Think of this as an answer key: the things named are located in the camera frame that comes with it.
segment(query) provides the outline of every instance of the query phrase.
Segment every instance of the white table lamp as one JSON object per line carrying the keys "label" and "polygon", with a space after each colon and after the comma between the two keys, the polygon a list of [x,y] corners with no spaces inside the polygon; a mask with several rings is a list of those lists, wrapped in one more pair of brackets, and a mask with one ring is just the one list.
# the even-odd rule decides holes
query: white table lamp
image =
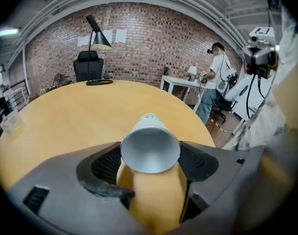
{"label": "white table lamp", "polygon": [[188,78],[188,80],[191,79],[191,75],[196,75],[197,72],[198,72],[197,67],[195,67],[195,66],[190,66],[189,69],[188,69],[188,73],[190,74],[190,77]]}

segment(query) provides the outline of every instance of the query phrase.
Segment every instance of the blue pants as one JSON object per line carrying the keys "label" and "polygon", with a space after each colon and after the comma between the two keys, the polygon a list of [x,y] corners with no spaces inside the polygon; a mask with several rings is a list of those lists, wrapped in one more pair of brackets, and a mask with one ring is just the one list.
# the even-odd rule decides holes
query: blue pants
{"label": "blue pants", "polygon": [[219,96],[220,93],[216,89],[205,89],[201,98],[201,103],[196,111],[196,114],[202,120],[203,124],[206,124],[208,121],[212,106],[215,105]]}

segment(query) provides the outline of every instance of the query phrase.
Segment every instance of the ceiling light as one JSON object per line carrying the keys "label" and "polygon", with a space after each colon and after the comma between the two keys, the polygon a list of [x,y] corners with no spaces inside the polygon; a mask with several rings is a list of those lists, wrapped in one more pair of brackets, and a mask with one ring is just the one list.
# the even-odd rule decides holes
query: ceiling light
{"label": "ceiling light", "polygon": [[17,29],[6,29],[6,30],[0,30],[0,37],[6,36],[6,35],[13,35],[18,32]]}

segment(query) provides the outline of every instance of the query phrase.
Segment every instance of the lamp base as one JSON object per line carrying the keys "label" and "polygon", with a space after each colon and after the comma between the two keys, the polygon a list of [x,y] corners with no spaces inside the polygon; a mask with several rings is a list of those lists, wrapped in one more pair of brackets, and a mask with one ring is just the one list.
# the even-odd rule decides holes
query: lamp base
{"label": "lamp base", "polygon": [[100,79],[100,80],[88,80],[86,82],[86,85],[92,86],[92,85],[104,85],[104,84],[112,84],[113,81],[109,79]]}

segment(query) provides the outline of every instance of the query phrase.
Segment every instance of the lamp shade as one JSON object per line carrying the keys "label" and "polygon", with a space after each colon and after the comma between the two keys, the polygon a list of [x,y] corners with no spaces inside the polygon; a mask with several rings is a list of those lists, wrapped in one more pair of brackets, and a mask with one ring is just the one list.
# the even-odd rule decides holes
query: lamp shade
{"label": "lamp shade", "polygon": [[188,69],[188,73],[191,74],[191,75],[196,75],[197,71],[198,71],[198,69],[195,66],[190,66],[189,69]]}
{"label": "lamp shade", "polygon": [[95,33],[93,47],[98,49],[105,49],[105,50],[112,49],[112,46],[110,45],[106,37],[103,35],[102,31]]}

